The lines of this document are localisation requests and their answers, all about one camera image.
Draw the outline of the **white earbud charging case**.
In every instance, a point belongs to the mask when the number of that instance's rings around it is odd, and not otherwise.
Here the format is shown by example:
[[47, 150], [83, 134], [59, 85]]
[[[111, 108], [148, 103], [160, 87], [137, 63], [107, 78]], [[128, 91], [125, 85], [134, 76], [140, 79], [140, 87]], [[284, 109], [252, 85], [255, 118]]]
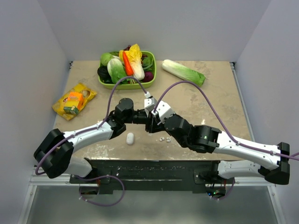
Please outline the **white earbud charging case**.
[[133, 133], [128, 133], [127, 136], [126, 136], [126, 144], [127, 145], [133, 145], [134, 138], [135, 138], [135, 135]]

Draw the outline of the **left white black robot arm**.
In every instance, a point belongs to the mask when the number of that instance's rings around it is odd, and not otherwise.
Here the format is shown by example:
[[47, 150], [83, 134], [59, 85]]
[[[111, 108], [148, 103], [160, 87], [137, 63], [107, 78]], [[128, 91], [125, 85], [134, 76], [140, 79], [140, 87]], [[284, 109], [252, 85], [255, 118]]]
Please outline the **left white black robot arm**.
[[62, 174], [81, 178], [88, 176], [93, 170], [88, 159], [80, 159], [73, 154], [96, 142], [121, 135], [126, 130], [126, 124], [146, 124], [156, 103], [156, 99], [150, 97], [145, 99], [144, 109], [134, 110], [133, 100], [123, 98], [103, 121], [95, 125], [70, 132], [53, 129], [34, 153], [38, 162], [36, 175], [41, 175], [39, 169], [42, 168], [42, 173], [50, 179]]

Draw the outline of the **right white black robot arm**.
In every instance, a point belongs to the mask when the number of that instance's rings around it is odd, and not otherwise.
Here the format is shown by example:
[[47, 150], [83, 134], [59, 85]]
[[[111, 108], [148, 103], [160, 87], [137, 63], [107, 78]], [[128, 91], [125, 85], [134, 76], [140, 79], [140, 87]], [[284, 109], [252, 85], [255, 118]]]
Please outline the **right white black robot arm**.
[[183, 148], [197, 153], [226, 154], [240, 158], [240, 161], [218, 164], [217, 175], [223, 179], [237, 176], [263, 177], [266, 181], [287, 185], [290, 179], [290, 145], [263, 145], [249, 140], [241, 143], [240, 138], [229, 136], [218, 128], [200, 125], [193, 126], [177, 114], [154, 120], [162, 126]]

